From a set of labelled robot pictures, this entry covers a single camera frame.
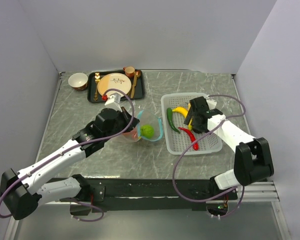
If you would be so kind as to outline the yellow toy banana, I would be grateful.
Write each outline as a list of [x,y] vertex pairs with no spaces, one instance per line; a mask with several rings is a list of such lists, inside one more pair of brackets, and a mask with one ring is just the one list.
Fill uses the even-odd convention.
[[[186,119],[189,111],[186,108],[179,106],[179,107],[174,108],[172,110],[172,112],[173,113],[179,113],[179,114],[181,114],[184,117],[184,119]],[[189,120],[189,123],[187,124],[187,128],[190,131],[193,129],[193,127],[192,127],[192,119]]]

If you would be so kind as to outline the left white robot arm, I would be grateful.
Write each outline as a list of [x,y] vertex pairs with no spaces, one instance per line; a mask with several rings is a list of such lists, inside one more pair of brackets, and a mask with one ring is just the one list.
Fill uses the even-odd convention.
[[102,149],[105,143],[123,133],[131,132],[139,119],[120,110],[104,108],[95,120],[72,136],[60,149],[41,161],[14,171],[8,169],[1,176],[0,203],[4,203],[15,220],[22,220],[39,206],[61,199],[90,201],[93,190],[80,174],[50,182],[62,169],[86,159]]

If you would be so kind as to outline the green toy fruit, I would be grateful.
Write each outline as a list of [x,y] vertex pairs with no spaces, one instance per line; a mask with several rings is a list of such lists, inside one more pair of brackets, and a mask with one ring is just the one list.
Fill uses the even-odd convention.
[[155,130],[151,125],[145,124],[140,127],[140,134],[142,137],[152,139],[154,137]]

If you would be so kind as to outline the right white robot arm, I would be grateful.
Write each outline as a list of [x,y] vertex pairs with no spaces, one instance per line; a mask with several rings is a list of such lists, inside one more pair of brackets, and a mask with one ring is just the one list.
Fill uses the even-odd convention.
[[265,138],[241,130],[220,110],[211,108],[204,96],[191,99],[189,104],[184,123],[191,123],[192,130],[198,134],[216,134],[234,152],[233,169],[212,178],[215,183],[208,188],[212,198],[220,199],[229,188],[247,186],[274,174],[270,146]]

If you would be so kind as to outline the clear zip top bag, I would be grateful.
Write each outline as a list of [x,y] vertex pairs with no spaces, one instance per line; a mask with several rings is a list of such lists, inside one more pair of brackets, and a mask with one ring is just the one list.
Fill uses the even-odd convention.
[[163,121],[149,110],[141,110],[136,118],[139,123],[130,131],[123,133],[112,140],[119,143],[136,143],[139,140],[156,142],[164,135]]

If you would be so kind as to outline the red chili pepper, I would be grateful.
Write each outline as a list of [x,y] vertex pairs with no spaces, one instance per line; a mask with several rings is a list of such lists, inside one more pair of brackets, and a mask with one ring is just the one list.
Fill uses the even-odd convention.
[[[195,138],[194,134],[191,132],[191,130],[189,130],[189,129],[187,129],[187,128],[184,128],[184,127],[178,127],[178,129],[184,131],[184,132],[188,135],[188,137],[190,138],[190,141],[191,141],[192,143],[196,141],[196,138]],[[197,143],[197,142],[194,143],[194,144],[192,145],[192,148],[193,148],[195,151],[198,151],[198,150],[199,150],[199,145],[198,145],[198,143]]]

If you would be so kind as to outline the orange toy pumpkin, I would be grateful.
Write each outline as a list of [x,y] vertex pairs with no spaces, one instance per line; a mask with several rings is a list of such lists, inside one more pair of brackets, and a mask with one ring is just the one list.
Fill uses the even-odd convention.
[[137,142],[140,140],[137,129],[134,129],[130,132],[125,133],[125,137],[132,142]]

